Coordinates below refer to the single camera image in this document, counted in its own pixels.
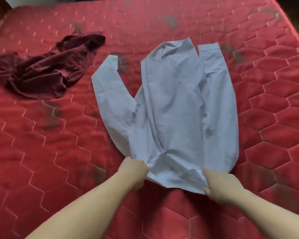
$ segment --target forearm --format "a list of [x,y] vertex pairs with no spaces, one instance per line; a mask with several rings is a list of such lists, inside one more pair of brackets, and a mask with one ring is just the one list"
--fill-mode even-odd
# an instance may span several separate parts
[[131,184],[119,173],[64,207],[27,239],[101,239]]
[[299,215],[274,205],[249,191],[235,206],[269,239],[299,239]]

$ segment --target maroon shirt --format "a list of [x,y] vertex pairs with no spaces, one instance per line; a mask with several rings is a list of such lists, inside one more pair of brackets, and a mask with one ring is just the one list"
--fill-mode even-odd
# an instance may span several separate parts
[[105,37],[100,33],[74,32],[42,55],[25,58],[17,53],[0,55],[0,82],[26,98],[62,97],[85,74],[96,49],[104,43]]

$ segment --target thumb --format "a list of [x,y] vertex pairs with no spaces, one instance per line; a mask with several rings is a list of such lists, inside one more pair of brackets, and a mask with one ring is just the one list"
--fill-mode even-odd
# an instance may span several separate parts
[[211,191],[210,191],[210,189],[209,189],[208,187],[205,187],[204,192],[205,192],[205,194],[210,198],[210,196],[211,196]]

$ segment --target red mattress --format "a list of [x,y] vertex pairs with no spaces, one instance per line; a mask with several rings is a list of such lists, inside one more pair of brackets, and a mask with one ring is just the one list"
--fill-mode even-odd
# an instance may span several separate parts
[[[24,238],[111,177],[123,160],[106,132],[91,75],[108,54],[132,96],[140,61],[163,41],[219,42],[237,98],[244,187],[299,214],[299,36],[274,0],[101,0],[21,7],[0,27],[0,54],[37,55],[80,28],[103,31],[86,75],[63,98],[24,100],[0,85],[0,239]],[[146,182],[106,238],[263,238],[237,210]]]

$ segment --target light blue shirt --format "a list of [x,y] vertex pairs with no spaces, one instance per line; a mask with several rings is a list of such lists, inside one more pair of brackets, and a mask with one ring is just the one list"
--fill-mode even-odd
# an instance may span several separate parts
[[238,154],[236,99],[218,43],[164,42],[141,61],[135,99],[108,56],[92,76],[105,127],[123,155],[143,160],[148,179],[204,194],[202,168],[230,172]]

